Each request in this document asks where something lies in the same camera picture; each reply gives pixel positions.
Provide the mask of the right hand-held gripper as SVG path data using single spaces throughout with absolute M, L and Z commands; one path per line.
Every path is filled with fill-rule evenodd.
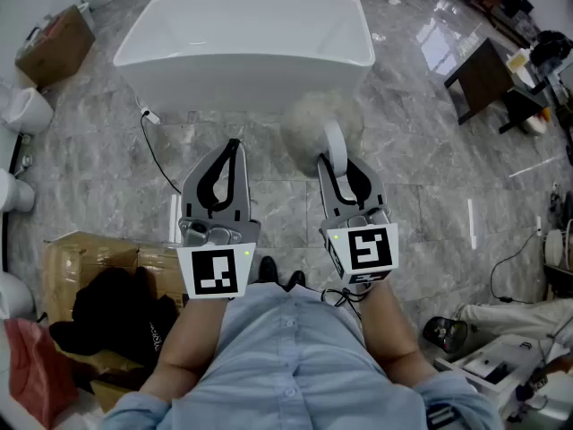
M 399 241 L 398 225 L 389 220 L 385 209 L 378 208 L 387 203 L 383 182 L 362 159 L 349 157 L 346 179 L 355 200 L 348 200 L 323 153 L 317 168 L 327 218 L 320 232 L 342 283 L 352 286 L 384 280 L 399 266 Z M 357 213 L 358 207 L 368 211 Z

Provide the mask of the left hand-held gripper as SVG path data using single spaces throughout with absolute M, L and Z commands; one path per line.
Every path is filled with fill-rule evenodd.
M 214 186 L 225 165 L 227 191 L 220 200 Z M 250 220 L 246 156 L 238 139 L 219 145 L 191 170 L 183 182 L 181 200 L 186 218 L 179 221 L 183 245 L 177 249 L 177 257 L 188 297 L 242 297 L 261 223 Z

